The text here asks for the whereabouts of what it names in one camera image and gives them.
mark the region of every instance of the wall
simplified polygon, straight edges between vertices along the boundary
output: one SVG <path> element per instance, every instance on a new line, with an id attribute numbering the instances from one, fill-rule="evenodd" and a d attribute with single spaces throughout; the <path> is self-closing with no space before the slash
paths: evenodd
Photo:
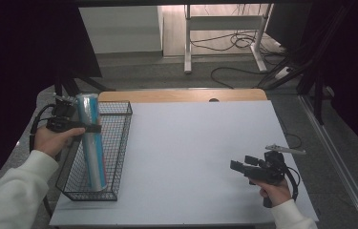
<path id="1" fill-rule="evenodd" d="M 95 53 L 157 52 L 162 49 L 161 8 L 81 8 Z"/>

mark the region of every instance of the white sleeve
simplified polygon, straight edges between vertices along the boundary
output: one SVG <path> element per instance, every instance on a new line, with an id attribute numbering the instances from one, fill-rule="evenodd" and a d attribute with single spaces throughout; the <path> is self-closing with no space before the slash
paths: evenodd
<path id="1" fill-rule="evenodd" d="M 0 228 L 31 228 L 57 167 L 50 156 L 32 151 L 23 165 L 0 178 Z"/>
<path id="2" fill-rule="evenodd" d="M 294 199 L 290 199 L 271 209 L 277 229 L 317 229 L 315 221 L 304 217 L 295 205 Z"/>

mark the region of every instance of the table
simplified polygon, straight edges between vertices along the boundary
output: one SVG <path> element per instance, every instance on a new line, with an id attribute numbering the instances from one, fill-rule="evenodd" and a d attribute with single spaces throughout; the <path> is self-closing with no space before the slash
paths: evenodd
<path id="1" fill-rule="evenodd" d="M 273 220 L 262 207 L 259 188 L 229 168 L 231 159 L 262 158 L 267 144 L 287 146 L 263 91 L 112 92 L 102 93 L 99 101 L 128 98 L 134 115 L 118 201 L 73 202 L 61 195 L 51 225 L 216 226 Z M 220 102 L 207 102 L 210 98 Z M 284 157 L 297 169 L 292 155 Z M 317 220 L 303 182 L 299 190 L 297 205 Z"/>

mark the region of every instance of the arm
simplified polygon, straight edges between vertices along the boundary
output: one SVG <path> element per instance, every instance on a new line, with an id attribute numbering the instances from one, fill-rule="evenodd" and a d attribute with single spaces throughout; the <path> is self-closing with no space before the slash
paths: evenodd
<path id="1" fill-rule="evenodd" d="M 46 128 L 38 130 L 36 150 L 23 165 L 9 169 L 0 178 L 0 228 L 31 228 L 38 207 L 48 192 L 47 182 L 58 167 L 53 157 L 70 136 L 83 133 L 81 128 L 61 134 Z"/>
<path id="2" fill-rule="evenodd" d="M 267 184 L 263 181 L 250 179 L 253 183 L 262 187 L 260 195 L 270 198 L 273 203 L 273 214 L 278 229 L 316 229 L 315 222 L 304 217 L 295 205 L 294 199 L 289 193 L 288 184 L 284 179 L 278 186 Z"/>

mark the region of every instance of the handheld controller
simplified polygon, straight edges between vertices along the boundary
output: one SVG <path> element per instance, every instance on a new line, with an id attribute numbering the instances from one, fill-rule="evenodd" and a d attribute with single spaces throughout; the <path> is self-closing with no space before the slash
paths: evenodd
<path id="1" fill-rule="evenodd" d="M 262 180 L 271 185 L 279 185 L 287 175 L 292 184 L 292 198 L 297 199 L 298 185 L 294 177 L 291 175 L 288 167 L 284 163 L 283 154 L 277 151 L 269 151 L 264 153 L 264 160 L 257 159 L 253 156 L 245 156 L 244 163 L 253 166 L 243 165 L 241 162 L 231 160 L 230 168 L 232 170 L 242 173 L 245 177 L 250 177 L 257 180 Z M 270 198 L 263 199 L 263 206 L 266 208 L 272 207 Z"/>

